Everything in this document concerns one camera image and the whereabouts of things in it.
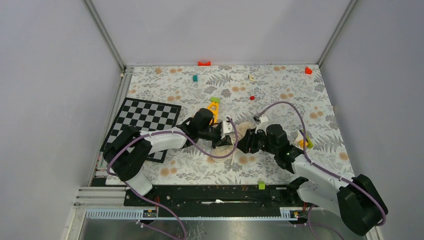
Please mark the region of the beige sneaker with laces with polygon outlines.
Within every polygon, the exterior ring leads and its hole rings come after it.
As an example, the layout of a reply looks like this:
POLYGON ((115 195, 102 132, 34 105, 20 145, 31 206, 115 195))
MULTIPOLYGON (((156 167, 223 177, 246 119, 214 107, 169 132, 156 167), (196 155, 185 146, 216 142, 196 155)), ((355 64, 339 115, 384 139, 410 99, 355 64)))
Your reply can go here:
MULTIPOLYGON (((246 135, 246 131, 248 129, 253 129, 255 127, 255 125, 250 122, 250 121, 245 121, 242 122, 240 124, 238 124, 236 126, 236 131, 237 131, 237 135, 238 135, 238 140, 241 140, 245 135, 246 135)), ((222 157, 222 156, 226 156, 228 155, 234 148, 234 144, 235 144, 235 134, 232 133, 230 135, 230 139, 231 139, 231 145, 223 145, 223 146, 217 146, 216 148, 213 148, 210 152, 211 155, 213 156, 218 156, 218 157, 222 157)), ((237 149, 235 150, 231 155, 225 157, 225 158, 215 158, 212 157, 211 159, 215 162, 215 163, 222 163, 225 162, 227 160, 230 160, 230 162, 233 161, 233 157, 236 156, 241 156, 243 153, 237 149)))

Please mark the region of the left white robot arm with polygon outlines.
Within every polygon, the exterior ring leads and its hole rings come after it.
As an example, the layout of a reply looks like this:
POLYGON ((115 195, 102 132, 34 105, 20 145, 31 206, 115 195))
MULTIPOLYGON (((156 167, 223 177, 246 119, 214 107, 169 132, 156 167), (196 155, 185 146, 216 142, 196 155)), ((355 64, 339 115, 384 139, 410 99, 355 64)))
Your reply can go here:
POLYGON ((221 146, 237 147, 238 140, 232 140, 231 134, 238 138, 237 127, 232 118, 218 122, 207 108, 201 108, 193 117, 167 130, 141 131, 134 126, 127 126, 121 134, 105 148, 103 159, 107 162, 106 171, 118 177, 135 194, 144 206, 155 200, 153 184, 141 171, 148 156, 171 149, 196 147, 208 157, 214 155, 198 146, 198 140, 210 141, 213 148, 221 146))

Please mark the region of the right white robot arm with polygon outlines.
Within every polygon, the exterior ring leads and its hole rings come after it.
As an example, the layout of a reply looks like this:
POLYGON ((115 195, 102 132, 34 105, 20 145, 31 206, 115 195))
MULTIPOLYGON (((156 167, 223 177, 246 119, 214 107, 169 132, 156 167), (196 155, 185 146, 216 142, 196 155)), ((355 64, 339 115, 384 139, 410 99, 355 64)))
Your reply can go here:
POLYGON ((369 177, 340 175, 318 165, 289 142, 279 124, 271 124, 266 130, 246 129, 237 148, 245 154, 269 153, 280 168, 298 176, 286 193, 293 206, 307 202, 322 207, 339 216, 359 236, 386 221, 388 208, 369 177))

